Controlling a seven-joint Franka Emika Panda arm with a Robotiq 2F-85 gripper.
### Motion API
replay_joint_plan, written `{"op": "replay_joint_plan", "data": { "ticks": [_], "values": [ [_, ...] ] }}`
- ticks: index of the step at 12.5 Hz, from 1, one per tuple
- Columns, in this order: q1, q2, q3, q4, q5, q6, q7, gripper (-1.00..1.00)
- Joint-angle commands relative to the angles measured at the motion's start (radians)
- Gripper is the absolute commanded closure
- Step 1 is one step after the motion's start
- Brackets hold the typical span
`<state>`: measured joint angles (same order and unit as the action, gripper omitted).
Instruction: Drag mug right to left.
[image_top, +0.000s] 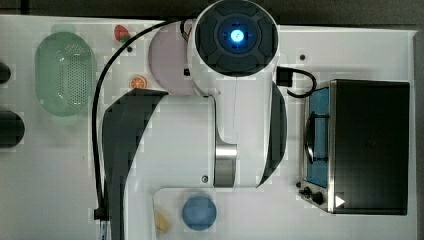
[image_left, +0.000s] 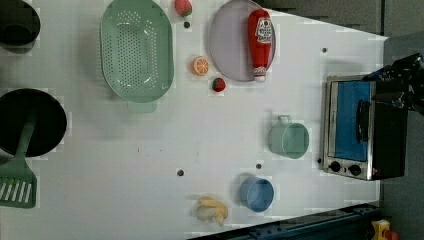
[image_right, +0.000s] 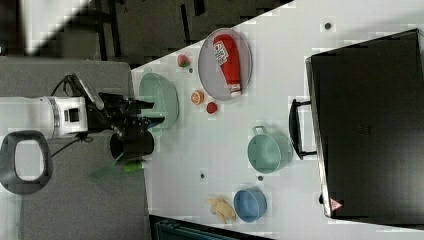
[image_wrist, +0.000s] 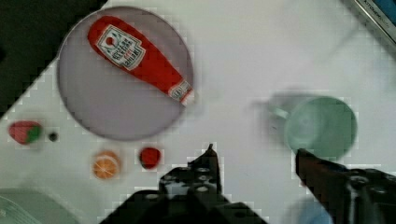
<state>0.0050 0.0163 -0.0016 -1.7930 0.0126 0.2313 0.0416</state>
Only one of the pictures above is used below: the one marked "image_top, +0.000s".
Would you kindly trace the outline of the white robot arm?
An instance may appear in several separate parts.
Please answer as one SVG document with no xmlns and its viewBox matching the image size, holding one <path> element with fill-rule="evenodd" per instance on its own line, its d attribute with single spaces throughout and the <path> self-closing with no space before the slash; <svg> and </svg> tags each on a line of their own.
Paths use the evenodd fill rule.
<svg viewBox="0 0 424 240">
<path fill-rule="evenodd" d="M 287 138 L 278 58 L 270 14 L 220 0 L 188 40 L 193 95 L 133 89 L 108 107 L 101 143 L 112 240 L 156 239 L 160 189 L 258 187 L 270 178 Z"/>
</svg>

